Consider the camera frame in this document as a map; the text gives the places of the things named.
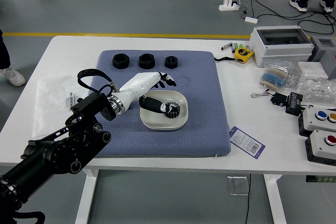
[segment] gray floor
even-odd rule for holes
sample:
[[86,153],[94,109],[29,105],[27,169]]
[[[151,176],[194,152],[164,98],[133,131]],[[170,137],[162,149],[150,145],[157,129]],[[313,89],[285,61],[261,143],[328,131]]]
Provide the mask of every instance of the gray floor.
[[[282,16],[299,13],[289,0],[258,0]],[[0,0],[0,28],[12,67],[29,81],[51,38],[63,33],[211,35],[241,39],[255,24],[243,9],[220,12],[223,0]],[[271,14],[255,0],[241,0],[247,15]],[[309,10],[321,11],[319,0]],[[326,22],[314,15],[310,19]],[[261,16],[258,26],[297,25],[298,20]],[[303,29],[332,33],[330,26],[301,22]],[[0,129],[23,87],[0,79]],[[0,174],[8,167],[0,167]],[[90,223],[244,223],[247,198],[230,196],[226,174],[102,171]],[[22,208],[41,210],[46,223],[74,223],[85,175],[54,176]],[[283,176],[278,184],[288,223],[333,223],[335,184],[307,184],[304,176]],[[248,223],[272,223],[263,177],[252,175]]]

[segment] yellow tape measure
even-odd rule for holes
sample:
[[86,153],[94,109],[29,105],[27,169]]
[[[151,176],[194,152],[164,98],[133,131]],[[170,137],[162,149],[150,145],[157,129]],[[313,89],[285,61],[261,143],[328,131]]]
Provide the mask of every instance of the yellow tape measure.
[[246,63],[252,56],[254,52],[245,47],[240,47],[235,51],[235,58],[242,60],[241,63]]

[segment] hex nut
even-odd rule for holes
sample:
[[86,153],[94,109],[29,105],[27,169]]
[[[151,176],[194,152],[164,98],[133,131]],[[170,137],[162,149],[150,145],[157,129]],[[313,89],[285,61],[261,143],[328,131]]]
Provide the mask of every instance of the hex nut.
[[164,65],[169,68],[177,68],[178,59],[175,56],[168,56],[164,61]]
[[143,69],[151,69],[155,66],[154,55],[143,54],[139,57],[139,67]]
[[125,69],[130,64],[130,57],[128,57],[126,54],[116,54],[113,57],[112,63],[117,69]]

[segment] white sneaker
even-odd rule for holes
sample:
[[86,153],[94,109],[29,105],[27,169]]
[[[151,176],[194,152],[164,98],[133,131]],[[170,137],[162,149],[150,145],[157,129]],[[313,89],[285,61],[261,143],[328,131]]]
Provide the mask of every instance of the white sneaker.
[[26,83],[23,75],[12,68],[0,69],[0,76],[6,78],[11,84],[17,87]]
[[333,6],[327,7],[326,0],[321,0],[320,4],[323,6],[325,13],[332,13]]
[[303,4],[300,0],[289,0],[289,4],[301,13],[305,13],[307,11],[308,4]]

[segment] black sneaker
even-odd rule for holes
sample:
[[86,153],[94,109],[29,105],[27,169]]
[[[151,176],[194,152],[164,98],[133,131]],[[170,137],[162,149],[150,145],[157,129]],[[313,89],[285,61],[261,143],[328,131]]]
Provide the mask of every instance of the black sneaker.
[[325,13],[331,13],[332,12],[332,8],[334,7],[333,5],[328,7],[326,4],[326,0],[321,0],[320,4],[324,7],[324,12]]
[[307,11],[308,4],[303,4],[300,0],[290,0],[289,3],[301,13],[305,13]]

